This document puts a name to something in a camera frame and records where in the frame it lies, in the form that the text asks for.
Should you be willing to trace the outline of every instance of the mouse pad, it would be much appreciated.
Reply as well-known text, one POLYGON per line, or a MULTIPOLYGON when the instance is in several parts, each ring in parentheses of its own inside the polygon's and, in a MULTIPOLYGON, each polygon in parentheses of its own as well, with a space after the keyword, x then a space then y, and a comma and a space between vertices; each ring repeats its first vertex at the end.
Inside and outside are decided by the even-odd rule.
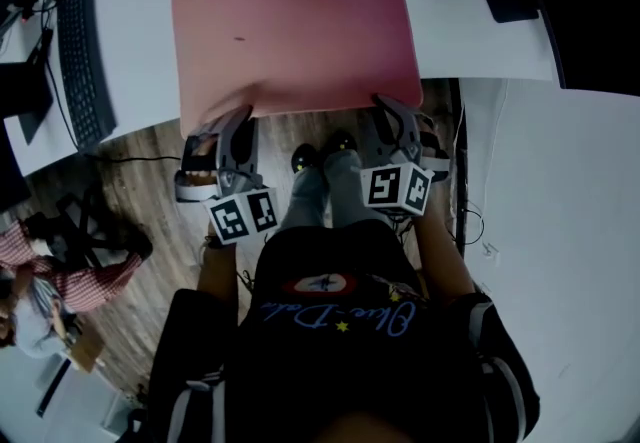
POLYGON ((422 101, 404 0, 172 0, 182 134, 257 117, 422 101))

